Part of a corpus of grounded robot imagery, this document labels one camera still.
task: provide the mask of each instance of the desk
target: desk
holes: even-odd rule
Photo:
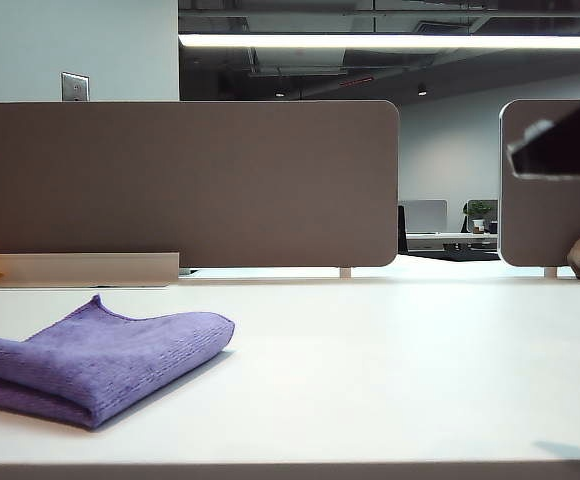
[[[407,256],[328,272],[0,290],[17,340],[94,293],[236,322],[226,353],[96,432],[0,412],[0,479],[580,480],[580,281]]]
[[[443,250],[447,244],[492,244],[497,245],[496,233],[406,233],[408,250]]]

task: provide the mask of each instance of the wall plate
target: wall plate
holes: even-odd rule
[[[90,77],[61,72],[61,100],[87,102],[90,100]]]

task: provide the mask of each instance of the potted plant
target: potted plant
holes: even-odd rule
[[[481,200],[469,202],[469,204],[463,207],[463,213],[468,215],[468,217],[473,217],[472,223],[474,224],[473,231],[475,233],[483,233],[485,231],[485,220],[483,217],[491,211],[492,207]]]

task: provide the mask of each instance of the ceiling duct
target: ceiling duct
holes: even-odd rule
[[[452,35],[468,33],[469,25],[462,23],[448,23],[448,22],[428,22],[421,21],[417,24],[416,33],[422,35]]]

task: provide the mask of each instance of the green plant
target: green plant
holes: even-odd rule
[[[488,205],[481,200],[477,200],[475,202],[470,202],[470,207],[468,208],[468,204],[463,206],[463,213],[465,215],[470,215],[471,217],[475,216],[482,216],[486,213],[492,211],[493,207]]]

